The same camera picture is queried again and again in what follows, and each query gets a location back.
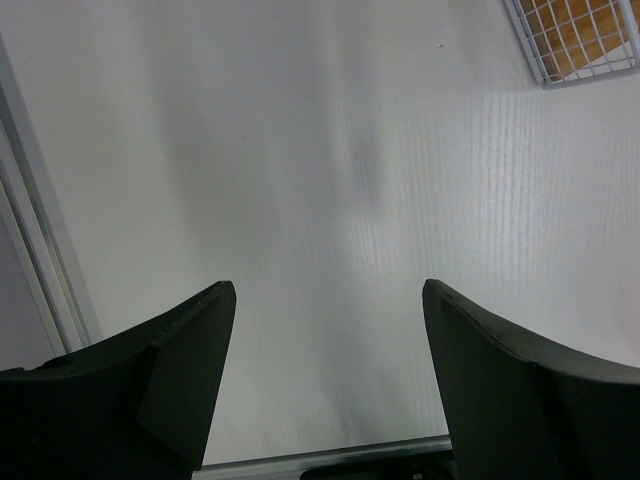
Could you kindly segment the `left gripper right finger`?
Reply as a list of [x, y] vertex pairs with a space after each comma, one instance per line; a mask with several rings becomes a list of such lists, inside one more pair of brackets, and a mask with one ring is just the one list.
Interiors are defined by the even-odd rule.
[[536, 334], [440, 280], [422, 299], [461, 478], [638, 478], [638, 368]]

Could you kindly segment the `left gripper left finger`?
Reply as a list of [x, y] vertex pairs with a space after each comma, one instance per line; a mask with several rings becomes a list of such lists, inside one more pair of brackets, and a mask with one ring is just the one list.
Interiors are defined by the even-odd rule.
[[5, 479], [189, 479], [204, 463], [236, 291], [169, 311], [33, 369], [1, 374]]

